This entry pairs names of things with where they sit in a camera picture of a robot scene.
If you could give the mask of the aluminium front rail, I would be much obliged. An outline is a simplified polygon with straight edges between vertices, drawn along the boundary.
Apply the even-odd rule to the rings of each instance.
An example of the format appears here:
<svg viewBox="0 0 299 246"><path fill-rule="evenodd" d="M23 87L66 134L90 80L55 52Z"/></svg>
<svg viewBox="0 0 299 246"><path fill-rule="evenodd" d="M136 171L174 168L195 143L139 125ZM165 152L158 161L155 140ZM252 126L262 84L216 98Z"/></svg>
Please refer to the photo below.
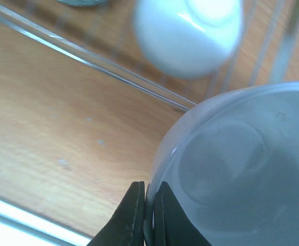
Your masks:
<svg viewBox="0 0 299 246"><path fill-rule="evenodd" d="M88 245L92 236L0 197L0 245Z"/></svg>

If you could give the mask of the white bottom bowl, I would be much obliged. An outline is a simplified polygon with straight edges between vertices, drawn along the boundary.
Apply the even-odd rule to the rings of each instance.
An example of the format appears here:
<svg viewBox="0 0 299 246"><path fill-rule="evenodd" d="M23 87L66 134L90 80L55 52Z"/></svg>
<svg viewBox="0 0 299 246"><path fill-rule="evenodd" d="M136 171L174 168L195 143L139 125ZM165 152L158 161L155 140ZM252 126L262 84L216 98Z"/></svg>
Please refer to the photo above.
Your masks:
<svg viewBox="0 0 299 246"><path fill-rule="evenodd" d="M147 245L162 182L211 245L299 245L299 81L216 95L170 128L147 190Z"/></svg>

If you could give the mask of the white bowl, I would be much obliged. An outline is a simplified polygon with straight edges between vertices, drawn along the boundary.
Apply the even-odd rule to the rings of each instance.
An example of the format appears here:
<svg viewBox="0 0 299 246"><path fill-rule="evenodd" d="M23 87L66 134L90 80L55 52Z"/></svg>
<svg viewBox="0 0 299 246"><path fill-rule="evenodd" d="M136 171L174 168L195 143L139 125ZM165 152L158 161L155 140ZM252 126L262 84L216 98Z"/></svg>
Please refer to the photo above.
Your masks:
<svg viewBox="0 0 299 246"><path fill-rule="evenodd" d="M147 190L147 245L162 182L211 245L299 245L299 81L216 95L170 128Z"/></svg>
<svg viewBox="0 0 299 246"><path fill-rule="evenodd" d="M235 52L243 1L137 1L133 27L144 57L166 75L198 79Z"/></svg>

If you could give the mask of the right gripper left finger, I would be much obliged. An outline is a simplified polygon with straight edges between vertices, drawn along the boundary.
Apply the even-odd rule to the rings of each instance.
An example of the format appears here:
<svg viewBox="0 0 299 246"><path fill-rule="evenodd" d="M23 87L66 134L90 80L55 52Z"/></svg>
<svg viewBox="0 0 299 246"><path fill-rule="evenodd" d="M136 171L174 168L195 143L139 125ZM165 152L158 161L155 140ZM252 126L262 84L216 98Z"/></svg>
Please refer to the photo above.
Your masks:
<svg viewBox="0 0 299 246"><path fill-rule="evenodd" d="M89 246L144 245L145 183L133 182L107 224Z"/></svg>

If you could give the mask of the grey patterned bowl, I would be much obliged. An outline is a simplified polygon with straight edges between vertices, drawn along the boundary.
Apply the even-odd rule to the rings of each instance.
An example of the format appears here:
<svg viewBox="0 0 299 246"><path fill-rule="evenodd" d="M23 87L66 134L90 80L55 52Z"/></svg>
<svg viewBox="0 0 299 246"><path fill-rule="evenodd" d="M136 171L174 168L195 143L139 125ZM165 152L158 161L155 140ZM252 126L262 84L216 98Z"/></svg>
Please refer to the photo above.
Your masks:
<svg viewBox="0 0 299 246"><path fill-rule="evenodd" d="M63 3L72 7L92 7L98 6L107 3L107 0L57 0L60 3Z"/></svg>

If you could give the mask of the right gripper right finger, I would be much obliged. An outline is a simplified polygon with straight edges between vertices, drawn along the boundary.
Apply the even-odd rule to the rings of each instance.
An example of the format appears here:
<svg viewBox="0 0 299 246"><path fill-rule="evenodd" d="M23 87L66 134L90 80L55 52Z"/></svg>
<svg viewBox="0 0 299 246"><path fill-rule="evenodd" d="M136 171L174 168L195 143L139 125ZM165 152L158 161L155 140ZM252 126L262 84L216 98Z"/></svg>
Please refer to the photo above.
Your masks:
<svg viewBox="0 0 299 246"><path fill-rule="evenodd" d="M211 246L191 223L167 182L154 202L154 245Z"/></svg>

